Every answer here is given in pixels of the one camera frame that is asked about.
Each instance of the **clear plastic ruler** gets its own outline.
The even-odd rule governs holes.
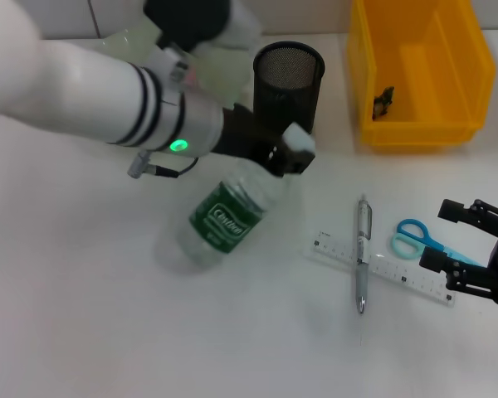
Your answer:
[[[355,249],[339,243],[331,235],[321,231],[312,236],[305,256],[309,260],[323,261],[332,268],[350,272],[356,265],[354,252]],[[447,289],[444,274],[436,274],[418,265],[394,263],[382,255],[371,257],[369,271],[448,307],[455,304],[456,292]]]

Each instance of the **yellow plastic bin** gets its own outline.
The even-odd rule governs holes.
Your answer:
[[[483,127],[496,69],[470,0],[354,0],[347,52],[363,143],[458,145]]]

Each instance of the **green label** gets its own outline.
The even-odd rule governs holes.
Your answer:
[[[210,246],[230,253],[260,219],[233,197],[222,182],[190,216],[190,223]]]

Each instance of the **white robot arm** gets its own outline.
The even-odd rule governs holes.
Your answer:
[[[190,16],[188,9],[184,13],[188,7],[195,11]],[[65,42],[41,41],[24,10],[13,0],[0,0],[0,114],[146,151],[249,158],[276,175],[308,167],[315,156],[310,145],[292,146],[259,126],[246,109],[223,109],[183,85],[184,51],[198,55],[210,43],[254,44],[260,27],[239,2],[148,0],[144,11],[163,31],[162,59],[149,68]],[[299,129],[298,134],[306,142],[305,133]]]

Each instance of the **silver pen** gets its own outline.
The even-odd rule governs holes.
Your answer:
[[[373,209],[362,196],[358,203],[358,264],[356,265],[356,307],[359,313],[365,312],[367,304],[367,275],[371,253],[371,229],[373,226]]]

